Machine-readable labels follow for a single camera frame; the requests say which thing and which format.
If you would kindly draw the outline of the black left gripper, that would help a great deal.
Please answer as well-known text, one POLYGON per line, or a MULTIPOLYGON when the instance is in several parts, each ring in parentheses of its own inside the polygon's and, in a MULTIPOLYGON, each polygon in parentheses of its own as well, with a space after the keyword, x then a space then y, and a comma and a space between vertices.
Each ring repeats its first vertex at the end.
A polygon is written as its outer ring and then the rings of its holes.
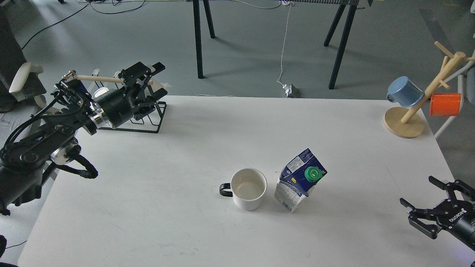
POLYGON ((163 70, 165 66, 161 62, 152 66, 137 62, 117 72, 112 78, 100 77, 96 72, 93 78, 97 80, 89 87, 90 93, 100 87, 109 89, 91 104, 94 111, 91 119, 98 129, 121 130, 121 125, 127 122, 144 124, 144 118, 156 111, 156 103, 168 94, 164 88, 160 88, 150 96, 145 95, 149 81, 163 70))

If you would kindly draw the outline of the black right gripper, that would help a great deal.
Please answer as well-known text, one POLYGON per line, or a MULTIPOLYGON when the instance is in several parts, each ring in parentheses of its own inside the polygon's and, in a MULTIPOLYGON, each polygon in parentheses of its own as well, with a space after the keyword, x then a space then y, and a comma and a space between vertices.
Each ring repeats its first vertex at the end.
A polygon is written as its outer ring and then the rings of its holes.
POLYGON ((445 230, 460 241, 475 241, 474 204, 471 203, 475 201, 475 189, 459 179, 442 182, 429 176, 429 182, 446 191, 448 199, 434 208, 416 208, 400 198, 400 204, 408 208, 410 225, 431 239, 436 239, 438 233, 445 230), (469 201, 458 200, 455 191, 461 192, 469 201))

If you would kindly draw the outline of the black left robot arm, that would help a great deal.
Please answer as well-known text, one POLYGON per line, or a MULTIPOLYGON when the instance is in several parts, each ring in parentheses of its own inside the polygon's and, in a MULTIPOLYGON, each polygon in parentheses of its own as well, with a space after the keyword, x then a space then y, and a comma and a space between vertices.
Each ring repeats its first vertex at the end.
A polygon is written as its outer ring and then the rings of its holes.
POLYGON ((95 169, 81 152, 78 129, 94 135, 115 130, 159 111, 167 91, 152 77, 165 69, 158 62, 138 62, 117 77, 78 75, 69 71, 53 92, 53 101, 16 128, 1 149, 1 214, 7 206, 40 199, 42 187, 56 169, 94 179, 95 169))

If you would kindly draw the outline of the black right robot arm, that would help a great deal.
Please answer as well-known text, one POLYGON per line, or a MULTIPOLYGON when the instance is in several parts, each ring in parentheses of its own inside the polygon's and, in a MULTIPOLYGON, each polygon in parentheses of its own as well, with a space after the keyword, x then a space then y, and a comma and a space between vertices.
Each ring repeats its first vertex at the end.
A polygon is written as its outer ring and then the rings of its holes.
POLYGON ((475 210, 474 188, 457 179, 443 182, 429 176, 429 182, 447 193, 447 199, 434 208, 416 208, 403 198, 399 202, 408 208, 408 221, 431 239, 445 230, 474 250, 475 210))

